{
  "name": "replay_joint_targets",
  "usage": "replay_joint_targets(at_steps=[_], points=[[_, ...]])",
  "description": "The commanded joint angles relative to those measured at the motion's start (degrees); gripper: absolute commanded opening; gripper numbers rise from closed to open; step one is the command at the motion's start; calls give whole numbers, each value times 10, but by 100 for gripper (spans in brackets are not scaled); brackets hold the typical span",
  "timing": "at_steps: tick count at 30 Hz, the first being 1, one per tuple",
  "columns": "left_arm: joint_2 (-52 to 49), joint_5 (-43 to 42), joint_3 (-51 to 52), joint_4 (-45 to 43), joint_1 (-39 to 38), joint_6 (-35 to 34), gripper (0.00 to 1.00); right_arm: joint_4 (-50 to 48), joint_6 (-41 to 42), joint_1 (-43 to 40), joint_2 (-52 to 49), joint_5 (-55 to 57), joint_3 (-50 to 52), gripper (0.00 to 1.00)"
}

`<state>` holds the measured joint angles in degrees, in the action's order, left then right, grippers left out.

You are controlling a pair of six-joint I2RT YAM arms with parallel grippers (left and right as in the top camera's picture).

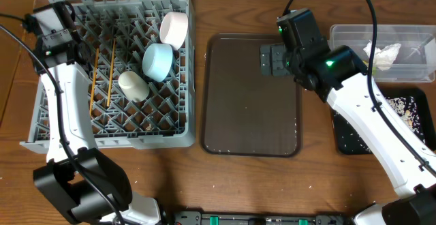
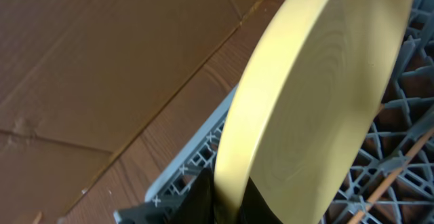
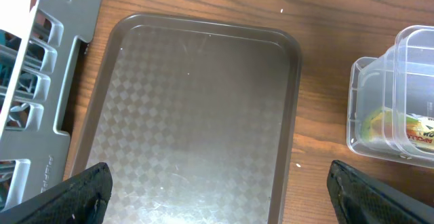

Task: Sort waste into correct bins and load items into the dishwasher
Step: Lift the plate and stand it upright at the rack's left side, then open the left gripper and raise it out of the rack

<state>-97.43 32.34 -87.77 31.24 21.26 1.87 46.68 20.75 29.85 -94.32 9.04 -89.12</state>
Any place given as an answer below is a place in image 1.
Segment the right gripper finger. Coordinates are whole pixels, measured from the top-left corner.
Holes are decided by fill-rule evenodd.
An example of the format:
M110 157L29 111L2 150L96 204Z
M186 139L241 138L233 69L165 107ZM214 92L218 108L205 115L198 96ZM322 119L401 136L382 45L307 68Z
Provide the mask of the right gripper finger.
M288 71L280 60L262 60L260 61L261 73L263 76L287 76Z
M260 46L260 58L267 59L269 61L283 60L286 52L285 45L279 44L262 44Z

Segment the wooden chopstick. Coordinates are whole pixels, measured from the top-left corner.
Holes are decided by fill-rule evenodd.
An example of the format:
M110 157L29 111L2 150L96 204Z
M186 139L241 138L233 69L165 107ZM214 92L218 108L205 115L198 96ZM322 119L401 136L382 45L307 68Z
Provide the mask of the wooden chopstick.
M112 44L112 54L111 54L111 62L110 62L110 77L109 77L109 83L108 83L108 97L106 106L109 108L111 103L111 95L112 95L112 80L113 80L113 71L114 71L114 60L115 60L115 54L116 53L116 38L113 39Z
M89 103L89 116L92 117L92 111L93 111L93 100L95 95L95 83L96 83L96 75L97 75L97 66L99 61L99 48L96 48L95 53L95 61L94 61L94 67L93 67L93 80L91 85L91 99Z

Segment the pale green cup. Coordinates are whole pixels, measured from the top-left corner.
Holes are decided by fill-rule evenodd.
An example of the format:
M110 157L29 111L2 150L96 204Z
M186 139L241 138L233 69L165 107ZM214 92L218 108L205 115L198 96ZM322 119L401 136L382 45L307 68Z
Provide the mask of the pale green cup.
M118 79L119 87L125 97L133 102L142 102L149 96L149 86L137 73L123 72Z

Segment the white tissue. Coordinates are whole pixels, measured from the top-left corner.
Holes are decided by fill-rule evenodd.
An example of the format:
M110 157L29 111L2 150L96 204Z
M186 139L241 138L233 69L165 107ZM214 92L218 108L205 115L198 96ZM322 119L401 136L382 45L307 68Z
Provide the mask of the white tissue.
M393 66L393 63L399 54L400 48L401 44L399 43L387 45L383 49L375 48L373 72L376 69L382 71L389 70Z

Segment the light blue bowl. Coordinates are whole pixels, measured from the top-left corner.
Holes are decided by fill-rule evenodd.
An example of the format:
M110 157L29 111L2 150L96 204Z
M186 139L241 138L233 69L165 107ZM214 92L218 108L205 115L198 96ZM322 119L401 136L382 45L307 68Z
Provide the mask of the light blue bowl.
M173 49L169 44L151 44L142 59L142 71L145 76L162 82L170 72L174 61Z

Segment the pink bowl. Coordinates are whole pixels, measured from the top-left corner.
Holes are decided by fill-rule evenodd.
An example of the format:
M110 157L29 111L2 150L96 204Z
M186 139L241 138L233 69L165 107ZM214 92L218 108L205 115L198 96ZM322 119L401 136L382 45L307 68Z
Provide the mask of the pink bowl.
M173 50L178 50L187 35L189 26L188 15L182 12L168 12L159 29L161 43L169 44Z

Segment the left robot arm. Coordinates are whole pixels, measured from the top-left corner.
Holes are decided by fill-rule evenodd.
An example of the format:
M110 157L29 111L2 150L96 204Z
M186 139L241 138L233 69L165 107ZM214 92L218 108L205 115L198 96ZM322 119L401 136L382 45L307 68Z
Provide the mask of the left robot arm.
M46 165L33 172L34 184L70 224L161 224L157 201L133 192L125 171L97 147L87 112L85 48L65 27L37 37L50 146Z

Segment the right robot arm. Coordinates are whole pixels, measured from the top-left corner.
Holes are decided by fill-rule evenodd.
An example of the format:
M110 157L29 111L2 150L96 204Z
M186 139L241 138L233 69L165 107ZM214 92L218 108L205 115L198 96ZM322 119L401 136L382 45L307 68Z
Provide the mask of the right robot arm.
M263 44L260 59L264 75L293 76L346 119L388 175L398 200L363 209L353 224L435 223L435 154L392 109L351 48L332 50L324 38L306 46Z

